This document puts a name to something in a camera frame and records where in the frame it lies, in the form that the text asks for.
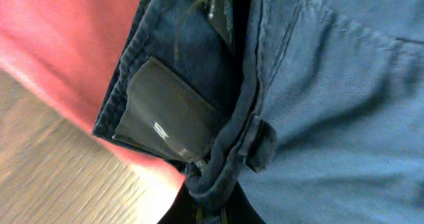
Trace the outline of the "blue denim shorts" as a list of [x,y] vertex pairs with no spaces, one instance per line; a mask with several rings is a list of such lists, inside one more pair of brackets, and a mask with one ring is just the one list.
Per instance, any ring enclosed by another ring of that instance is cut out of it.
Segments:
[[422,223],[423,0],[140,0],[93,134],[174,223]]

